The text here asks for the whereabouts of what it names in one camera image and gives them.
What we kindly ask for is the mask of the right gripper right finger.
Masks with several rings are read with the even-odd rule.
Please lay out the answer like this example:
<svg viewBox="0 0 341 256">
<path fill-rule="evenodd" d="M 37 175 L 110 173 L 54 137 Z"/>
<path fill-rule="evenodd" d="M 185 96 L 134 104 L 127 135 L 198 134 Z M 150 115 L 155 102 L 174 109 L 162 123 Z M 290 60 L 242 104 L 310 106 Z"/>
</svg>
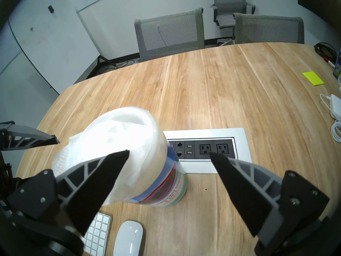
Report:
<svg viewBox="0 0 341 256">
<path fill-rule="evenodd" d="M 296 171 L 268 169 L 210 152 L 210 159 L 256 246 L 296 246 L 316 232 L 329 197 Z"/>
</svg>

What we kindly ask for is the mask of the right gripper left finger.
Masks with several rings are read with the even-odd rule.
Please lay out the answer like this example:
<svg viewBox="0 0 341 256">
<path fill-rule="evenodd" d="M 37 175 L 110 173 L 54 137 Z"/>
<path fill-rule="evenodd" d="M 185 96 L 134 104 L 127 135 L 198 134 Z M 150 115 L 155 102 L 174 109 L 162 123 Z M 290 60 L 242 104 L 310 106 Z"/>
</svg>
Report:
<svg viewBox="0 0 341 256">
<path fill-rule="evenodd" d="M 130 155 L 124 150 L 85 161 L 55 177 L 46 169 L 8 197 L 9 220 L 41 235 L 84 235 Z"/>
</svg>

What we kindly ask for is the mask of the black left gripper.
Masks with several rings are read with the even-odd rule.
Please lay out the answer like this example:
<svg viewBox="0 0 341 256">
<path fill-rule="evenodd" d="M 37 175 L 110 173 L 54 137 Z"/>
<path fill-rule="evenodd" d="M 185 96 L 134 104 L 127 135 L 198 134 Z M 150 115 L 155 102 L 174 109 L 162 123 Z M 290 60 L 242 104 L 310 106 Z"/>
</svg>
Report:
<svg viewBox="0 0 341 256">
<path fill-rule="evenodd" d="M 55 135 L 49 135 L 32 127 L 17 125 L 14 121 L 0 123 L 0 150 L 14 151 L 59 144 Z M 13 177 L 12 165 L 5 163 L 0 153 L 0 200 L 7 198 L 21 184 L 22 179 Z"/>
</svg>

